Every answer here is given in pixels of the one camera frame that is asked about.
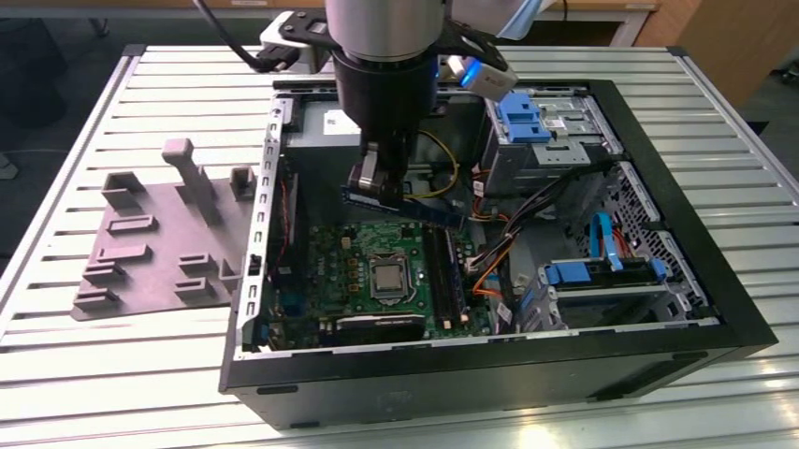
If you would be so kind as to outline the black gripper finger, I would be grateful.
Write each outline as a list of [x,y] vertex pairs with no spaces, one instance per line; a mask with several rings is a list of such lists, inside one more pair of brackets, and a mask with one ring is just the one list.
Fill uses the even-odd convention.
[[362,160],[351,168],[347,185],[361,195],[379,198],[382,191],[379,143],[367,141],[362,149]]
[[403,200],[403,180],[414,150],[414,135],[395,134],[379,143],[381,203],[395,207]]

